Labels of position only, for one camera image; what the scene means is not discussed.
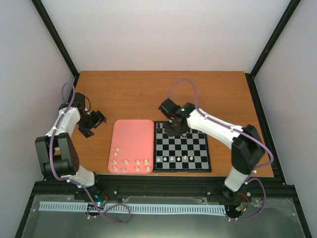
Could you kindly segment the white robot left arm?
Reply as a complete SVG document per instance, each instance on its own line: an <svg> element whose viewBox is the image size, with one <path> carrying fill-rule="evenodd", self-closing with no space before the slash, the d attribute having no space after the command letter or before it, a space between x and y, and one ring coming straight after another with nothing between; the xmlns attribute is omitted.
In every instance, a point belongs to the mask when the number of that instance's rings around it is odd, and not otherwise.
<svg viewBox="0 0 317 238"><path fill-rule="evenodd" d="M106 123L100 111L86 109L86 96L75 93L72 102L61 104L58 117L42 137L35 140L35 148L44 177L74 182L78 187L86 187L85 193L91 199L99 199L103 187L96 183L96 174L80 165L79 156L71 140L75 127L89 138L94 135L93 128Z"/></svg>

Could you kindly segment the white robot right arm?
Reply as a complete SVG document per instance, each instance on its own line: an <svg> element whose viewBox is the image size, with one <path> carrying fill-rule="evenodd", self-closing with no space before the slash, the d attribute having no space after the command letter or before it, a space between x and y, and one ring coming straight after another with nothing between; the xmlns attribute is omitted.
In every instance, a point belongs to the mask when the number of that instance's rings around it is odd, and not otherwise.
<svg viewBox="0 0 317 238"><path fill-rule="evenodd" d="M175 104L164 100L159 111L168 119L168 135L181 135L194 129L220 141L231 150L232 168L224 181L225 192L236 193L245 184L264 156L265 145L257 129L230 124L204 112L192 103Z"/></svg>

